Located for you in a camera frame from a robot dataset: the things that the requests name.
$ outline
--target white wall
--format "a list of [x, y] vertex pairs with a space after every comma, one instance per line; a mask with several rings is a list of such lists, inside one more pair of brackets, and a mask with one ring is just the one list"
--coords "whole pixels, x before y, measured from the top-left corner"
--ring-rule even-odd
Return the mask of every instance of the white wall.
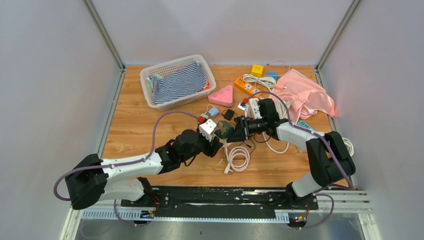
[[58, 239], [53, 184], [97, 151], [118, 68], [81, 0], [2, 0], [0, 36], [1, 239]]
[[362, 2], [324, 82], [382, 239], [423, 239], [424, 1]]
[[93, 0], [126, 65], [317, 64], [351, 0]]

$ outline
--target pink satin fabric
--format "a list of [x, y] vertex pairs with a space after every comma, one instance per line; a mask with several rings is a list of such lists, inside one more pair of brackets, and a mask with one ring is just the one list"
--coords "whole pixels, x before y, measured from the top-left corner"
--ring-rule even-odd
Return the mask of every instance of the pink satin fabric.
[[307, 119], [317, 114], [317, 111], [322, 111], [333, 118], [339, 114], [326, 90], [295, 69], [290, 69], [281, 76], [272, 92], [291, 103], [288, 111], [295, 123], [299, 118]]

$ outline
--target plastic basket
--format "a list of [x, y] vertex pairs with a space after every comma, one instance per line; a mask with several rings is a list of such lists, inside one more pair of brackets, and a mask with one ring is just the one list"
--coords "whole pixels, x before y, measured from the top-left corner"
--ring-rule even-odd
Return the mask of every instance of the plastic basket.
[[[207, 80], [209, 81], [209, 89], [184, 96], [172, 101], [164, 102], [161, 104], [156, 104], [153, 101], [152, 93], [150, 92], [149, 88], [147, 87], [148, 80], [147, 77], [149, 75], [159, 74], [162, 77], [166, 77], [172, 73], [175, 73], [188, 65], [194, 63], [194, 62], [200, 62], [203, 65], [204, 73], [207, 77]], [[141, 87], [143, 88], [144, 97], [147, 101], [147, 104], [149, 107], [157, 109], [159, 111], [165, 111], [168, 109], [172, 109], [178, 106], [181, 106], [183, 104], [191, 103], [199, 99], [206, 98], [211, 92], [217, 87], [217, 84], [215, 82], [214, 75], [212, 75], [211, 69], [209, 68], [208, 64], [206, 63], [205, 59], [199, 55], [191, 55], [182, 57], [179, 59], [175, 59], [172, 61], [168, 61], [165, 63], [161, 63], [158, 65], [147, 67], [140, 72], [140, 82]]]

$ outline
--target striped cloth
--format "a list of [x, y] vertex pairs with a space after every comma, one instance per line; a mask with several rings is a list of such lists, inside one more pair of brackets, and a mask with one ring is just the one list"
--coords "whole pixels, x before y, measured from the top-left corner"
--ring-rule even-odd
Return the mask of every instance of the striped cloth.
[[153, 86], [152, 96], [155, 104], [163, 104], [198, 93], [207, 83], [205, 69], [197, 61], [162, 79], [154, 75], [148, 76], [148, 79]]

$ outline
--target wood surface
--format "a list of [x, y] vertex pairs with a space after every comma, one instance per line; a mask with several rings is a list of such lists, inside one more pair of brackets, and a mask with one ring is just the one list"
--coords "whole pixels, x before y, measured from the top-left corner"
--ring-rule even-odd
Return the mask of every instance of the wood surface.
[[[103, 158], [125, 158], [148, 153], [151, 149], [154, 123], [164, 112], [150, 108], [146, 103], [140, 83], [140, 71], [145, 67], [129, 66], [127, 68]], [[314, 69], [311, 66], [294, 66], [293, 68], [316, 81]], [[211, 65], [210, 69], [217, 84], [216, 89], [212, 91], [215, 92], [227, 85], [232, 85], [243, 74], [250, 73], [251, 66]], [[273, 71], [282, 75], [288, 69], [287, 66], [265, 66], [264, 73]], [[257, 85], [257, 87], [265, 90], [263, 86]], [[239, 115], [243, 112], [237, 108], [236, 103], [245, 97], [245, 94], [234, 88], [234, 106], [231, 109]], [[172, 110], [184, 110], [199, 116], [206, 111], [207, 104], [209, 102], [207, 98], [204, 98]], [[220, 111], [227, 109], [224, 106], [217, 107]], [[214, 120], [219, 121], [224, 118], [219, 115]], [[318, 112], [317, 115], [305, 121], [317, 131], [331, 131], [327, 115], [323, 112]], [[196, 120], [184, 114], [174, 113], [165, 116], [156, 130], [155, 148], [163, 146], [185, 129], [195, 130], [196, 126]], [[257, 136], [256, 139], [264, 140], [262, 136]], [[274, 139], [271, 139], [269, 144], [277, 151], [286, 148], [285, 142]], [[147, 177], [152, 185], [285, 187], [309, 172], [307, 154], [299, 153], [294, 145], [290, 145], [286, 153], [277, 154], [272, 152], [265, 143], [256, 143], [250, 164], [245, 171], [226, 175], [224, 174], [226, 165], [227, 160], [220, 150], [213, 158], [199, 154], [189, 167], [181, 164], [179, 169], [172, 172]]]

